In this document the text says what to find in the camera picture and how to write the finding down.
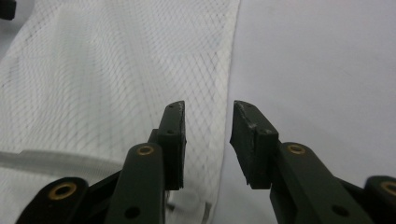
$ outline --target white cloth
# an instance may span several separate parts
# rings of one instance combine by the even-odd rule
[[[392,0],[241,1],[226,136],[244,100],[333,175],[396,176],[395,12]],[[269,192],[246,185],[227,144],[213,223],[277,223]]]
[[[94,183],[115,172],[179,100],[186,102],[185,189],[206,207],[176,209],[167,223],[210,222],[238,5],[36,0],[0,62],[1,223],[15,222],[51,180],[77,175]]]

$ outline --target metal pin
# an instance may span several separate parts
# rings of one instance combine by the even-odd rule
[[[77,185],[75,183],[64,182],[62,184],[55,186],[49,192],[49,198],[54,201],[62,200],[72,195],[76,190],[77,190]]]
[[[384,181],[381,183],[381,188],[384,189],[387,193],[396,196],[396,182]]]
[[[136,152],[140,156],[147,156],[154,152],[154,148],[153,147],[141,147]]]
[[[297,145],[290,145],[288,146],[288,151],[297,155],[305,154],[306,150],[303,147]]]

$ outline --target brass rivet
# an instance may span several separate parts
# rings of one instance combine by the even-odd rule
[[[64,182],[62,184],[55,186],[49,192],[49,198],[54,201],[62,200],[72,195],[76,191],[76,189],[77,189],[77,185],[75,183]]]
[[[381,188],[387,193],[396,196],[396,182],[394,181],[384,181],[381,183]]]
[[[297,155],[305,154],[306,150],[303,147],[297,145],[290,145],[288,146],[288,151]]]
[[[153,147],[141,147],[137,150],[137,154],[140,156],[146,156],[154,152]]]

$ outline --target white mesh fabric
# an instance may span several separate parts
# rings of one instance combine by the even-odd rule
[[[36,0],[0,63],[0,204],[8,204],[1,223],[15,222],[62,175],[93,183],[116,171],[179,100],[186,102],[185,188],[213,210],[238,4]],[[56,165],[64,160],[72,167]],[[78,169],[83,163],[88,173]],[[176,210],[167,222],[210,221],[197,210]]]

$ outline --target white surface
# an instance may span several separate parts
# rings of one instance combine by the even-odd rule
[[[166,221],[210,221],[238,6],[239,0],[35,0],[0,63],[0,204],[11,202],[0,209],[1,222],[13,222],[32,189],[48,184],[42,175],[69,173],[92,184],[117,172],[128,150],[159,126],[164,108],[180,100],[188,139],[180,192],[198,195],[199,209],[186,210],[191,205],[178,200]]]
[[[14,20],[0,20],[0,60],[6,55],[15,35],[29,18],[34,5],[35,0],[19,0]]]
[[[241,1],[226,142],[232,102],[244,100],[334,175],[361,187],[396,176],[395,11],[395,1]],[[268,194],[246,185],[227,144],[213,223],[276,223]]]

